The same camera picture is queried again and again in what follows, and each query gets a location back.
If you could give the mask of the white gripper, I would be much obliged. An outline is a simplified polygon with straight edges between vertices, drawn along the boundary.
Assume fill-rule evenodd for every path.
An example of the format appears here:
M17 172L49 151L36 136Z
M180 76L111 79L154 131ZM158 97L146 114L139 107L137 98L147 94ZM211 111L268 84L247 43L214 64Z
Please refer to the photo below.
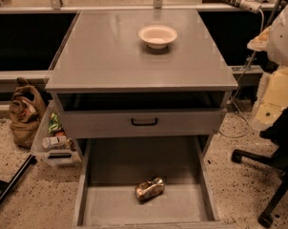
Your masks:
M270 128L288 108L288 67L264 73L257 89L251 126L258 131Z

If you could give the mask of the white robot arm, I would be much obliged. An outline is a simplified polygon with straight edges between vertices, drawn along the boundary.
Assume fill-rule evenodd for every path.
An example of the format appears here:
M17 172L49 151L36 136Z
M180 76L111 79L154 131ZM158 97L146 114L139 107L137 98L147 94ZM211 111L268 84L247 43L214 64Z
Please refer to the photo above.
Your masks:
M268 59L278 64L273 73L261 77L252 110L252 127L264 131L288 108L288 4L271 26L247 44L247 48L267 52Z

